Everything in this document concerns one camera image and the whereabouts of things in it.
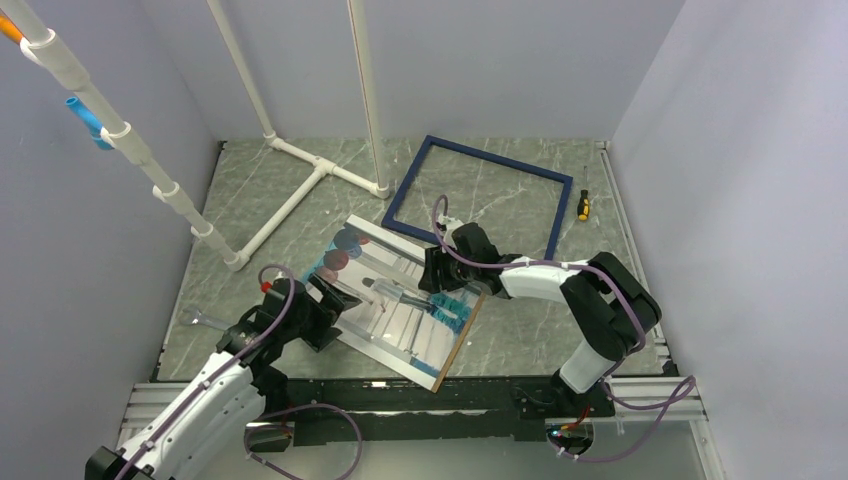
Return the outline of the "printed photo of person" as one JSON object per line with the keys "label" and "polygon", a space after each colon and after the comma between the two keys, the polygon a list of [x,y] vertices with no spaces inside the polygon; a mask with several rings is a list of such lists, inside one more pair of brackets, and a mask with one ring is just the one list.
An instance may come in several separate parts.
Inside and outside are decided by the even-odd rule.
{"label": "printed photo of person", "polygon": [[340,341],[429,390],[450,350],[453,316],[441,308],[466,287],[428,294],[418,289],[424,248],[359,216],[349,216],[303,278],[315,273],[362,304],[335,323]]}

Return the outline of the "yellow black screwdriver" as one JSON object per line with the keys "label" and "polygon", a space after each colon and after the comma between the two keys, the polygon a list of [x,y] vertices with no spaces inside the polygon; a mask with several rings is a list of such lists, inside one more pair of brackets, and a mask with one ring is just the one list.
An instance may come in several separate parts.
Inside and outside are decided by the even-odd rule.
{"label": "yellow black screwdriver", "polygon": [[581,184],[580,196],[577,205],[577,219],[585,222],[590,217],[590,189],[589,189],[588,166],[583,167],[583,183]]}

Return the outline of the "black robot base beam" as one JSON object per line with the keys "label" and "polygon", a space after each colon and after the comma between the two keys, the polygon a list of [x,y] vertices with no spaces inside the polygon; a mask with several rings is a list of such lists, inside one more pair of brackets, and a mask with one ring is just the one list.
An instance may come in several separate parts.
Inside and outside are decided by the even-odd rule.
{"label": "black robot base beam", "polygon": [[297,446],[366,441],[511,438],[543,441],[553,424],[610,419],[615,407],[595,387],[583,397],[548,376],[450,377],[437,392],[406,379],[295,379],[289,399],[269,408],[293,428]]}

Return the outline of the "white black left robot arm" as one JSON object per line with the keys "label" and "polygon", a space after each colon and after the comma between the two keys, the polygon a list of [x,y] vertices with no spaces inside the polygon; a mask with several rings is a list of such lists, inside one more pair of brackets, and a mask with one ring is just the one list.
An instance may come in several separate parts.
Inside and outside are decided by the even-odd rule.
{"label": "white black left robot arm", "polygon": [[253,421],[297,411],[288,377],[274,367],[284,347],[301,340],[319,352],[340,330],[335,323],[360,305],[312,275],[261,286],[249,308],[216,344],[199,374],[150,424],[116,449],[99,448],[86,462],[87,479],[191,479]]}

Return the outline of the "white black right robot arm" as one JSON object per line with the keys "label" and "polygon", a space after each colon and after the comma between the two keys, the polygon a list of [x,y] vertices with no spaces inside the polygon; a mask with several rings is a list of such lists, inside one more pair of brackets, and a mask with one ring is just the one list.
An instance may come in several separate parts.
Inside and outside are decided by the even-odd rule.
{"label": "white black right robot arm", "polygon": [[425,251],[419,289],[429,294],[473,287],[503,299],[531,298],[569,307],[583,339],[557,370],[551,401],[574,415],[590,390],[623,360],[641,350],[662,318],[648,290],[610,252],[588,260],[557,262],[501,254],[475,222],[439,215],[438,246]]}

